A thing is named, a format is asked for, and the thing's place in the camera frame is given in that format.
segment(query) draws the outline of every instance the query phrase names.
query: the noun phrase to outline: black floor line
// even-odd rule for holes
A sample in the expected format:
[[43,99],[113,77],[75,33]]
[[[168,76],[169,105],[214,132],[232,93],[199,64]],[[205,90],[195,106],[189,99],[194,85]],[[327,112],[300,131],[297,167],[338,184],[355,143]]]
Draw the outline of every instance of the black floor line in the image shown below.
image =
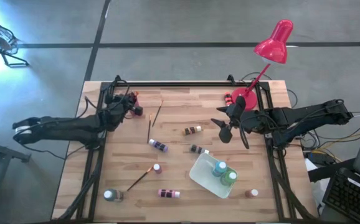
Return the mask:
[[[111,43],[100,48],[145,49],[145,48],[202,48],[202,47],[255,47],[258,42],[186,42],[186,43]],[[289,47],[360,47],[360,42],[287,42]]]
[[[102,30],[96,35],[101,40]],[[155,48],[208,48],[208,47],[255,47],[258,42],[185,42],[185,43],[102,43],[102,44],[19,44],[22,49],[67,49],[93,48],[92,56],[98,49],[155,49]],[[287,42],[288,47],[360,47],[360,42]]]
[[20,49],[92,48],[94,44],[18,44]]
[[108,12],[110,3],[111,3],[111,0],[105,0],[105,2],[104,2],[103,11],[101,13],[101,18],[100,18],[100,23],[98,24],[97,33],[96,33],[95,39],[94,39],[92,53],[90,54],[90,58],[89,58],[88,64],[87,64],[86,74],[85,74],[85,78],[84,78],[85,81],[90,81],[90,79],[92,78],[94,63],[95,63],[95,59],[97,57],[97,52],[98,52],[98,45],[100,44],[101,37],[103,35],[104,25],[105,25],[105,21],[107,19],[107,12]]

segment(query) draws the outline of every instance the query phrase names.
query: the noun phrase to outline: small paint bottle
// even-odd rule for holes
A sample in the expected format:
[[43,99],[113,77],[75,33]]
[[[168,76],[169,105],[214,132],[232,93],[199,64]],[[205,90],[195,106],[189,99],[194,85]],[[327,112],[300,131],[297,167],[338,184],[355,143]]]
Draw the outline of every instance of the small paint bottle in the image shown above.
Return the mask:
[[190,127],[190,128],[186,128],[182,131],[183,135],[189,135],[189,134],[195,134],[197,132],[201,132],[202,131],[202,127],[201,126],[196,126],[196,127]]
[[161,166],[160,166],[159,164],[154,164],[154,171],[155,171],[155,173],[157,173],[157,174],[162,173],[162,168],[161,168]]
[[221,175],[223,175],[227,170],[227,164],[223,161],[217,161],[216,165],[212,171],[212,174],[215,177],[220,177]]
[[[139,94],[138,91],[135,91],[135,92],[133,93],[133,96],[134,96],[133,98],[134,98],[134,100],[136,101],[136,103],[135,103],[135,105],[134,105],[134,108],[140,106],[140,104],[138,103],[138,99],[137,99],[138,94]],[[131,113],[132,116],[137,116],[137,114],[135,114],[134,111],[129,110],[129,112]]]
[[237,180],[237,173],[235,173],[234,171],[227,171],[221,178],[220,178],[220,182],[222,183],[222,185],[224,186],[230,186],[232,185],[235,181]]
[[224,100],[227,106],[233,104],[231,94],[229,92],[224,93]]
[[158,196],[160,197],[169,197],[169,198],[179,198],[180,192],[175,190],[165,190],[165,189],[159,189],[158,190]]
[[156,149],[159,149],[160,151],[163,151],[163,152],[168,151],[168,147],[166,145],[160,143],[159,141],[155,141],[154,139],[150,139],[148,144],[154,146]]
[[123,201],[123,192],[114,189],[108,189],[104,192],[104,199],[109,202],[121,202]]
[[259,194],[259,192],[256,189],[245,191],[245,196],[248,198],[256,197],[258,194]]
[[201,153],[209,154],[209,150],[204,149],[204,148],[202,148],[202,147],[200,147],[200,146],[197,146],[197,145],[191,145],[190,151],[191,151],[191,152],[198,153],[198,154],[201,154]]

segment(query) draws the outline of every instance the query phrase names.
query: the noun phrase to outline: plastic container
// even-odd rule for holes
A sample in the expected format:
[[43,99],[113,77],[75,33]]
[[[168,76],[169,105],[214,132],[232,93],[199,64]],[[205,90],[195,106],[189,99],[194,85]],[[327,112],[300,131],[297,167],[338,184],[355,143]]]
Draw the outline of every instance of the plastic container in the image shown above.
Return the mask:
[[[212,170],[218,161],[211,155],[202,153],[190,170],[190,178],[218,197],[227,198],[235,183],[224,186],[220,182],[220,177],[213,176]],[[238,175],[237,171],[229,166],[227,166],[228,170],[232,170]]]

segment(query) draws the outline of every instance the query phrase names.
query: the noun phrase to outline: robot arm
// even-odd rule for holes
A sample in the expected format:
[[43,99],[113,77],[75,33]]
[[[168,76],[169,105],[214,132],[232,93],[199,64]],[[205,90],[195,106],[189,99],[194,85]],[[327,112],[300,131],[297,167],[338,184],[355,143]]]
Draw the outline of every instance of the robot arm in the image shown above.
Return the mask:
[[87,149],[96,149],[101,145],[98,134],[102,131],[114,131],[123,122],[128,111],[135,115],[142,115],[143,108],[136,106],[137,95],[133,92],[125,95],[115,95],[114,87],[119,81],[115,81],[107,89],[105,95],[106,107],[100,109],[95,115],[86,118],[27,118],[14,123],[14,140],[19,144],[31,144],[42,139],[79,141]]
[[[244,111],[244,105],[244,99],[238,97],[233,105],[218,108],[230,118],[229,124],[212,119],[220,126],[219,137],[222,142],[230,141],[230,130],[234,127],[247,133],[271,134],[273,146],[285,147],[296,136],[326,124],[346,124],[353,117],[344,106],[343,100],[331,100],[298,109],[272,108],[263,111]],[[242,137],[242,140],[245,141],[246,147],[248,145],[246,137]]]

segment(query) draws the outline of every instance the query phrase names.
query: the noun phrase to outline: wooden tabletop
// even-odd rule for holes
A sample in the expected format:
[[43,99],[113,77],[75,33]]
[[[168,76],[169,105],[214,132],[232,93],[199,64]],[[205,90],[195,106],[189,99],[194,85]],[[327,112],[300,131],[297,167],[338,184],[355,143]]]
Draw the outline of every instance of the wooden tabletop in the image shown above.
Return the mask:
[[[78,113],[85,108],[84,96],[97,103],[101,82],[85,82]],[[224,106],[224,93],[233,87],[134,87],[144,114],[125,119],[115,132],[108,133],[103,168],[95,210],[96,222],[270,222],[278,221],[273,186],[263,136],[247,135],[250,150],[246,150],[237,130],[233,130],[230,143],[218,137],[219,127],[211,118],[228,121],[224,113],[216,110]],[[284,81],[270,81],[275,107],[290,106]],[[163,105],[150,138],[169,148],[161,152],[147,144],[149,115],[153,119],[159,104]],[[89,108],[86,115],[94,114]],[[183,136],[181,130],[202,126],[203,132]],[[238,172],[239,178],[229,197],[221,199],[189,177],[189,171],[198,154],[189,152],[190,144],[210,151],[216,159],[226,161]],[[71,142],[69,151],[80,143]],[[86,150],[78,151],[67,159],[62,174],[53,218],[59,217],[72,203],[82,184]],[[308,211],[316,215],[310,181],[302,151],[297,146],[287,148],[285,157],[291,188]],[[163,172],[151,171],[129,192],[126,189],[153,164],[161,165]],[[106,189],[125,192],[122,202],[107,202]],[[158,189],[173,189],[180,198],[158,197]],[[257,189],[258,197],[246,198],[244,192]],[[282,193],[284,209],[286,199]]]

